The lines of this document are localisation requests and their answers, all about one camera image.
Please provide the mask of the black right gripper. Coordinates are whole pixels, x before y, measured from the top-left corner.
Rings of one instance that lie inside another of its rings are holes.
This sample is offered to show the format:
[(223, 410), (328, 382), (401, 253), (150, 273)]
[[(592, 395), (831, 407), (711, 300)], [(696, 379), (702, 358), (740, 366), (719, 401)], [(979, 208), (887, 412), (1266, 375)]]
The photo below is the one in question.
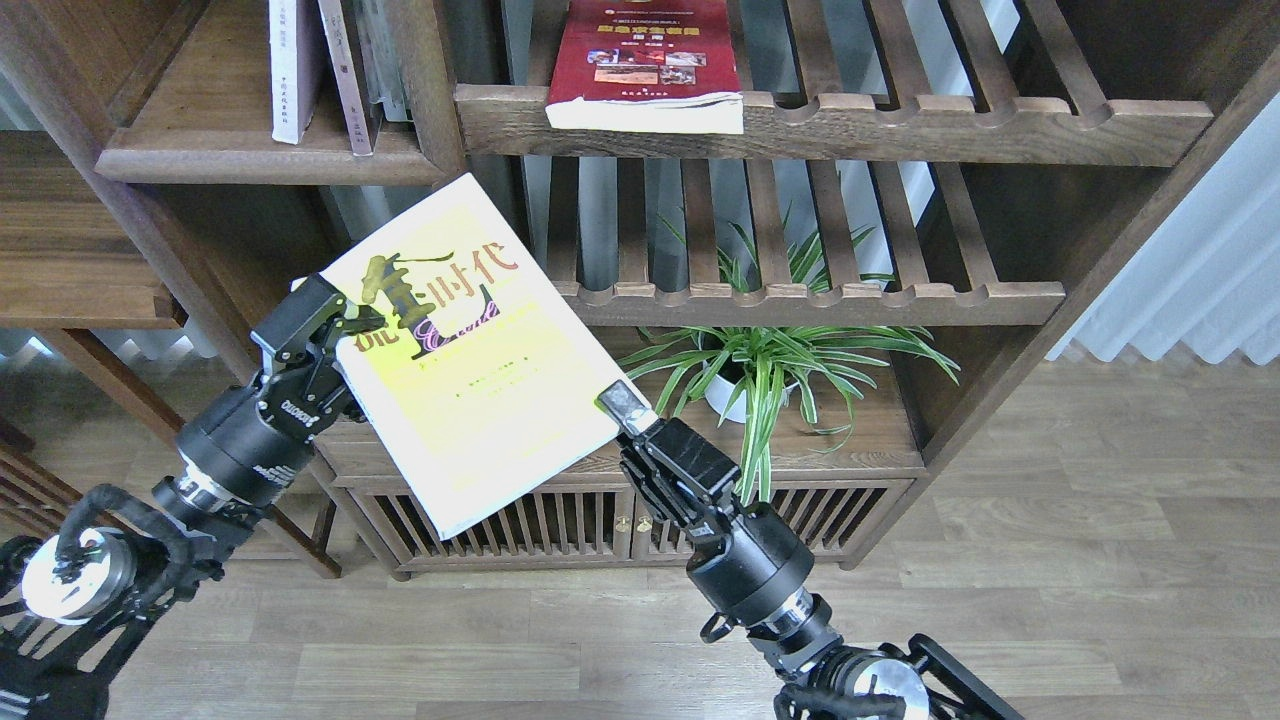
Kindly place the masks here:
[(739, 506), (739, 465), (682, 420), (659, 418), (623, 380), (596, 401), (620, 425), (621, 466), (654, 518), (689, 537), (694, 585), (737, 624), (763, 623), (803, 585), (813, 552), (771, 503)]

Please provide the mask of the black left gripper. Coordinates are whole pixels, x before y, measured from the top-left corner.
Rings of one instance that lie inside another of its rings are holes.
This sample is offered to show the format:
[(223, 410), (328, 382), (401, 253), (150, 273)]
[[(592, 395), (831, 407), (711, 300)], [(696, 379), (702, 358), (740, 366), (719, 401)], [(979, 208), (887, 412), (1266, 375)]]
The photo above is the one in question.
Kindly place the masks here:
[(335, 347), (385, 324), (319, 274), (303, 278), (250, 334), (262, 351), (255, 388), (229, 388), (177, 436), (182, 502), (202, 511), (275, 503), (310, 462), (316, 436), (343, 418), (367, 420), (335, 368)]

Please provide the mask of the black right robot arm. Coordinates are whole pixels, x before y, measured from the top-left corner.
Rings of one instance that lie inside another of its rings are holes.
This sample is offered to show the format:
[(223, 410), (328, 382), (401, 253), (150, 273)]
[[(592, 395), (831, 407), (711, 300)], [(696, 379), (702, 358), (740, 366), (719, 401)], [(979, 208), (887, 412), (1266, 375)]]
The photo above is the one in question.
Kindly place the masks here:
[(812, 551), (768, 503), (742, 505), (739, 465), (618, 380), (599, 404), (620, 425), (621, 466), (649, 509), (690, 541), (686, 573), (714, 607), (700, 637), (741, 626), (781, 688), (778, 719), (1015, 719), (1018, 711), (940, 643), (846, 644), (805, 580)]

